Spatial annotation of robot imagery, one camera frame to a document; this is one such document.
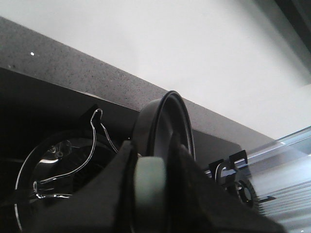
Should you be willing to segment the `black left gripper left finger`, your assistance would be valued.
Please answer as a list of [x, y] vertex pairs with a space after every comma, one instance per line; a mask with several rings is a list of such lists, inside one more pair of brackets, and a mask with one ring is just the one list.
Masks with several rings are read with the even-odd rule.
[[24, 233], [132, 232], [133, 175], [137, 149], [124, 141], [117, 155], [90, 183], [68, 199], [34, 214]]

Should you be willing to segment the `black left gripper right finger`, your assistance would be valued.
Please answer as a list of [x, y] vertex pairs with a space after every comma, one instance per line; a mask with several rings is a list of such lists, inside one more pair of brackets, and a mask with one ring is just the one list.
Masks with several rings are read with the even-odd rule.
[[172, 233], [282, 233], [284, 228], [226, 193], [181, 145], [167, 159]]

